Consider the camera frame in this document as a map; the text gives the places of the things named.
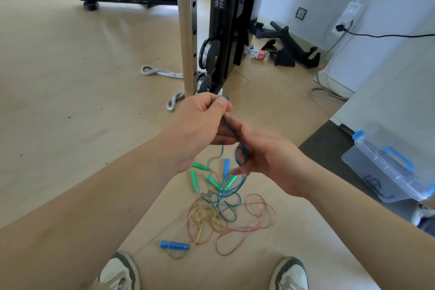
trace sneaker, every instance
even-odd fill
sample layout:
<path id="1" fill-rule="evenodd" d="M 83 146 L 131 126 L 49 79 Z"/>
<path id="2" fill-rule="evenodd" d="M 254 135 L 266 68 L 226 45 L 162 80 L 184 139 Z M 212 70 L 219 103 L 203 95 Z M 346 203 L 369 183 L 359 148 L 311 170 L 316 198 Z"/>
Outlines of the sneaker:
<path id="1" fill-rule="evenodd" d="M 139 272 L 133 259 L 118 251 L 103 268 L 97 282 L 115 290 L 140 290 Z"/>
<path id="2" fill-rule="evenodd" d="M 294 257 L 284 258 L 272 274 L 269 290 L 308 290 L 302 261 Z"/>

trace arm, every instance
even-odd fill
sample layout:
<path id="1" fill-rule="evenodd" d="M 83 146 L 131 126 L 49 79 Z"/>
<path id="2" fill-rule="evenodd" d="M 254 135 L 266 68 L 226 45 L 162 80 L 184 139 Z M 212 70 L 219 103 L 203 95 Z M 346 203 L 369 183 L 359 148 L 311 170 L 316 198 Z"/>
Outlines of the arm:
<path id="1" fill-rule="evenodd" d="M 250 131 L 246 166 L 233 174 L 261 172 L 286 193 L 311 202 L 382 289 L 433 289 L 435 239 L 319 166 L 277 134 Z"/>
<path id="2" fill-rule="evenodd" d="M 177 173 L 208 144 L 236 142 L 220 119 L 231 104 L 186 99 L 171 125 L 82 183 L 0 230 L 5 289 L 87 289 Z"/>

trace plastic bottle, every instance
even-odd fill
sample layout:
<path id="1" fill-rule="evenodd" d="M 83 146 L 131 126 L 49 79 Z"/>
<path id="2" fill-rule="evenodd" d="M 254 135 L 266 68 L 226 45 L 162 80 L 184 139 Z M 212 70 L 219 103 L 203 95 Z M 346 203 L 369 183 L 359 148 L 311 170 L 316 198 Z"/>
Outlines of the plastic bottle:
<path id="1" fill-rule="evenodd" d="M 245 46 L 245 55 L 249 58 L 255 58 L 257 60 L 269 60 L 270 57 L 270 53 L 268 51 L 253 49 L 251 46 Z"/>

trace wooden floor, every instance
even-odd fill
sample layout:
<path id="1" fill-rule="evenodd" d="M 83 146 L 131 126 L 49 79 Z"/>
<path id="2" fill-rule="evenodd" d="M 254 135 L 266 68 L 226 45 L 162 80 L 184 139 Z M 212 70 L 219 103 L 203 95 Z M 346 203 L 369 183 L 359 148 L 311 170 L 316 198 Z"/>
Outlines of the wooden floor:
<path id="1" fill-rule="evenodd" d="M 85 12 L 79 0 L 1 1 L 4 226 L 158 133 L 171 117 L 166 102 L 183 82 L 139 72 L 143 64 L 181 72 L 176 7 L 102 4 Z M 201 42 L 208 31 L 207 3 L 199 0 L 198 11 Z M 301 144 L 340 107 L 308 94 L 315 71 L 245 60 L 224 92 L 239 119 Z M 225 155 L 232 157 L 233 149 Z M 198 161 L 217 153 L 218 147 L 209 147 Z M 304 262 L 310 289 L 377 288 L 307 201 L 287 196 L 258 174 L 242 188 L 242 197 L 248 193 L 261 194 L 274 207 L 272 228 L 251 234 L 229 257 L 217 255 L 210 241 L 173 261 L 158 243 L 186 240 L 186 211 L 196 197 L 187 174 L 175 177 L 122 245 L 138 264 L 142 288 L 267 289 L 283 256 Z"/>

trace plastic storage box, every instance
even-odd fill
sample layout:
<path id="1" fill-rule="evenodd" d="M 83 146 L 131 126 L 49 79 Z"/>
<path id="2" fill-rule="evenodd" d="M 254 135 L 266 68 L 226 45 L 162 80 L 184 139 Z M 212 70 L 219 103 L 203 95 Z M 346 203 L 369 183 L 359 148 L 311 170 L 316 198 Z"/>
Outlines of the plastic storage box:
<path id="1" fill-rule="evenodd" d="M 434 161 L 384 128 L 356 132 L 341 159 L 386 202 L 428 199 L 435 192 Z"/>

